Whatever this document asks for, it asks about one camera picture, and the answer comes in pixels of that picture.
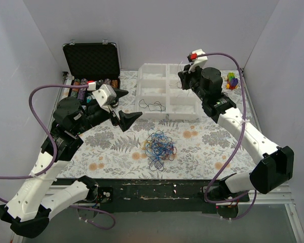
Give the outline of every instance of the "table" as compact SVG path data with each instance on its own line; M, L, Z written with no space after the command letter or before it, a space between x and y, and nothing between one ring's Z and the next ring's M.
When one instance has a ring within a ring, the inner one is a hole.
M221 71L222 76L228 72ZM129 94L122 97L116 110L134 112L137 71L121 71L121 89ZM223 91L243 110L241 86ZM65 98L68 90L62 92ZM256 126L247 97L247 119ZM175 142L177 154L173 161L166 160L163 171L151 171L150 159L141 149L141 143L153 131L163 131ZM110 121L80 135L84 143L58 178L78 178L87 175L105 179L212 179L231 155L236 140L224 128L205 114L201 120L137 120L123 133ZM241 147L220 178L235 172L252 170L252 158Z

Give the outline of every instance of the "black wire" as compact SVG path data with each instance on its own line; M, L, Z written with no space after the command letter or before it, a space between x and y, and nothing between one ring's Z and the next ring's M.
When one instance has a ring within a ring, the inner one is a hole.
M146 105L145 107L141 106L141 104L140 104L141 101L144 102L144 104ZM160 107L160 110L158 110L158 109L156 109L156 110L151 110L151 109L150 109L150 105L159 106L159 107ZM165 111L165 110L166 110L166 107L165 107L164 105L162 105L162 104L160 103L160 101L156 101L156 102L154 102L153 104L147 104L147 103L145 102L144 99L141 99L141 100L138 102L138 106L141 107L141 108L143 108L143 109L148 108L149 111L160 111L160 112L162 112L162 111Z

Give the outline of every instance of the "orange dot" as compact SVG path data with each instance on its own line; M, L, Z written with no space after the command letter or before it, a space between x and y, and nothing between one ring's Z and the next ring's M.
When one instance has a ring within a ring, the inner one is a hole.
M140 159L140 154L138 152L132 153L132 159L134 160Z
M216 162L216 163L215 163L215 168L216 168L217 170L221 169L222 166L223 166L223 164L222 164L221 162Z
M98 168L98 165L96 163L92 163L89 165L89 170L95 171Z
M184 131L183 132L183 137L184 138L191 138L192 137L192 133L190 131Z
M100 168L100 169L102 169L102 168L104 168L105 167L105 164L104 163L100 163L99 165L98 165L98 168Z

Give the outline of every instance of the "white storage bin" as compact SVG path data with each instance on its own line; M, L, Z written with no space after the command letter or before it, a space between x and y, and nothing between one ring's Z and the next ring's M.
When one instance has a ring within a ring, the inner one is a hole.
M145 63L140 67L135 111L143 112L142 119L165 119L167 114L170 119L201 118L201 102L198 97L191 90L181 89L178 72L184 66L185 64Z
M145 63L138 70L138 78L166 78L167 65L156 63Z

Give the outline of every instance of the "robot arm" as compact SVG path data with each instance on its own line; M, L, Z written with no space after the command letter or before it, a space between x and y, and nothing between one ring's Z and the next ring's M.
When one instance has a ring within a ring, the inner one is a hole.
M213 200L228 198L234 193L256 189L266 194L292 177L294 153L288 147L281 148L270 141L252 124L242 119L236 104L222 93L221 73L219 70L202 68L207 58L201 49L188 56L191 64L186 65L178 75L182 89L191 89L202 101L204 112L217 124L239 139L242 124L246 123L242 146L251 155L255 169L252 172L235 173L223 178L219 186L208 192Z
M90 83L88 91L93 91L96 99L87 107L83 108L76 98L67 97L59 102L53 113L55 120L50 133L58 149L54 164L44 174L36 176L49 166L53 158L53 146L47 138L30 173L32 177L25 180L6 205L0 205L0 219L11 223L11 229L18 235L34 238L62 210L77 201L93 201L97 197L98 185L95 180L83 176L66 189L44 198L58 174L83 144L79 134L108 119L124 132L142 115L142 112L125 114L119 111L118 117L111 108L110 103L115 98L127 95L128 91L96 83Z

